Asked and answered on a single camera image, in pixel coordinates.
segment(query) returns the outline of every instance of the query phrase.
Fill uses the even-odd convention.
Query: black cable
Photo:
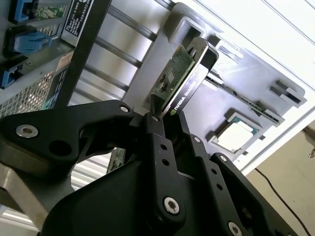
[[[275,188],[273,187],[272,183],[270,182],[270,180],[268,179],[268,177],[266,175],[264,175],[259,169],[255,168],[255,170],[261,174],[261,176],[263,176],[269,186],[271,187],[272,191],[274,191],[274,193],[277,195],[277,197],[280,199],[280,201],[288,208],[288,210],[292,213],[292,215],[295,216],[295,218],[298,220],[298,222],[301,224],[301,226],[303,227],[303,229],[305,230],[306,234],[308,236],[311,236],[310,232],[308,231],[308,229],[306,228],[306,226],[304,225],[303,221],[300,219],[300,217],[298,217],[298,215],[291,209],[291,207],[289,207],[289,205],[283,200],[283,198],[279,195],[279,193],[275,190]]]

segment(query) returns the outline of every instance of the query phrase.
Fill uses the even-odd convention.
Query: black metal bar
[[[55,108],[65,107],[68,105],[84,65],[92,50],[99,29],[103,24],[110,3],[111,0],[94,1],[78,45],[74,51],[73,59],[69,66],[59,97],[56,101]]]

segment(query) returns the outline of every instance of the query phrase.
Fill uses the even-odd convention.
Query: blue latch
[[[5,89],[23,76],[21,70],[28,58],[21,56],[0,64],[0,88]]]
[[[9,21],[18,24],[36,19],[38,0],[12,0]]]
[[[51,46],[52,38],[40,31],[17,36],[13,51],[25,55],[33,54]]]

